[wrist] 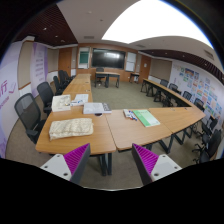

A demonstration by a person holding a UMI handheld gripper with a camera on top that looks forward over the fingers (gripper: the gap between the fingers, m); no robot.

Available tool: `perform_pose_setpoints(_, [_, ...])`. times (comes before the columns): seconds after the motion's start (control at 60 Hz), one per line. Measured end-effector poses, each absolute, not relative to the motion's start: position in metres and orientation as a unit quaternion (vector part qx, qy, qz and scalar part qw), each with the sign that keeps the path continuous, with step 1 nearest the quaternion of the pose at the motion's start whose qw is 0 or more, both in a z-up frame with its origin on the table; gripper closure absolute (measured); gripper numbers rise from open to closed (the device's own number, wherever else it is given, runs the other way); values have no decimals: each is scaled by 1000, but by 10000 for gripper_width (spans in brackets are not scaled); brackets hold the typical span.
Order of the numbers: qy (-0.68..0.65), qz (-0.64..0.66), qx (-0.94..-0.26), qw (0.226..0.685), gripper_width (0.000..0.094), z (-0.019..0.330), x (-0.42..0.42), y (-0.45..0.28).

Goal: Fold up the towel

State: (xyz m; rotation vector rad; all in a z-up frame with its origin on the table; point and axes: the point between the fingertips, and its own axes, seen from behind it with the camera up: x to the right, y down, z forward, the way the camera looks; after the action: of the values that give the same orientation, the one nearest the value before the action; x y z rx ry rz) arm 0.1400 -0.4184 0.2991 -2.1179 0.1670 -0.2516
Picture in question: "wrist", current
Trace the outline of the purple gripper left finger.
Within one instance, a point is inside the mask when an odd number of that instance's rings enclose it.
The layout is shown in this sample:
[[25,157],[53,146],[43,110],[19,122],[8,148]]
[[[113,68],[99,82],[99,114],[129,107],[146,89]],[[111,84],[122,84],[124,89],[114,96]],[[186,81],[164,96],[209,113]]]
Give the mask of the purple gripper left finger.
[[89,156],[90,144],[85,144],[65,155],[55,154],[41,166],[41,169],[75,184],[79,184]]

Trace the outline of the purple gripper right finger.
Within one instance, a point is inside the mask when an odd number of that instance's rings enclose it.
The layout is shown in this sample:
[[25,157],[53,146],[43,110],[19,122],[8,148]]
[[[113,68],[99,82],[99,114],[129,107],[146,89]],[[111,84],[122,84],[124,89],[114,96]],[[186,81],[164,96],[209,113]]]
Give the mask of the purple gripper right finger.
[[150,184],[181,170],[181,167],[168,155],[157,155],[137,144],[132,144],[132,155],[143,185]]

